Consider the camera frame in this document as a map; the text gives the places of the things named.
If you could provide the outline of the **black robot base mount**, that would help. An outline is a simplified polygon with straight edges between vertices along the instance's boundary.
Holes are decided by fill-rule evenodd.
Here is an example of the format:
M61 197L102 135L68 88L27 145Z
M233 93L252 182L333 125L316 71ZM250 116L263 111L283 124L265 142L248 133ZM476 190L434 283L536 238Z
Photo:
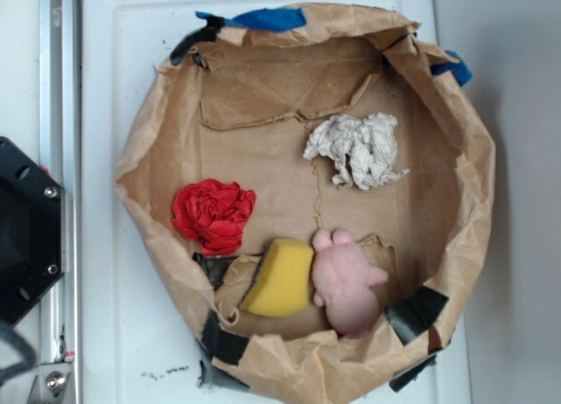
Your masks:
M63 188L1 138L1 319L17 325L60 279Z

